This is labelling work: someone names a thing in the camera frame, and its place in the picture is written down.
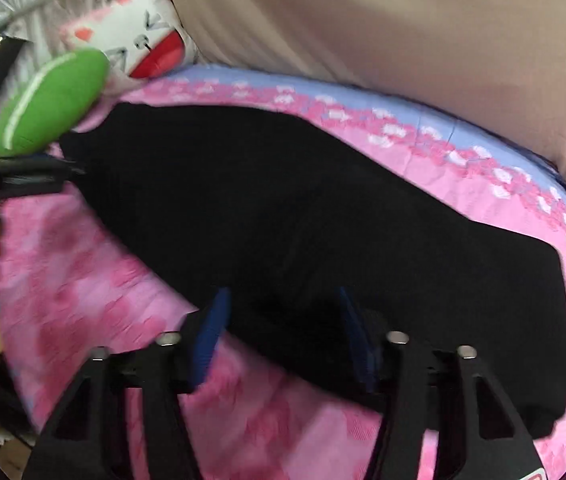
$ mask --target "beige fabric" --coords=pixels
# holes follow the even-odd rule
[[[566,177],[566,0],[174,0],[214,62],[433,105]]]

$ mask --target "stuffed animal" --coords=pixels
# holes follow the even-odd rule
[[[108,56],[105,94],[137,88],[147,78],[191,64],[197,52],[171,0],[114,0],[63,25],[60,37],[69,49],[90,46]]]
[[[83,48],[44,64],[0,112],[0,156],[44,149],[71,129],[98,99],[109,60]]]

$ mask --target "red mouth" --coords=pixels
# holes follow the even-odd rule
[[[180,65],[185,59],[185,43],[176,30],[172,30],[136,66],[130,77],[145,79],[157,77]]]

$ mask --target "bed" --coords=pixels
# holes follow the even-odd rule
[[[432,108],[221,66],[193,66],[121,99],[152,106],[231,104],[301,116],[469,218],[550,243],[566,279],[566,189],[555,172]],[[114,103],[101,101],[77,130],[89,135]],[[192,306],[103,231],[71,185],[59,196],[9,200],[1,214],[4,347],[26,408],[41,427],[91,348],[140,348],[177,327]],[[128,406],[130,446],[136,477],[145,479],[138,401],[132,396]],[[182,402],[205,477],[219,480],[362,479],[380,421],[288,376],[229,336],[208,381]],[[537,448],[548,477],[561,478],[566,416]],[[432,477],[435,449],[436,436],[429,434],[419,480]]]

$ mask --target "cat plush toy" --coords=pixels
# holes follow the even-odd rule
[[[193,63],[197,53],[171,0],[113,0],[63,25],[60,37],[71,50],[105,53],[111,67],[105,94],[138,88],[147,78]]]

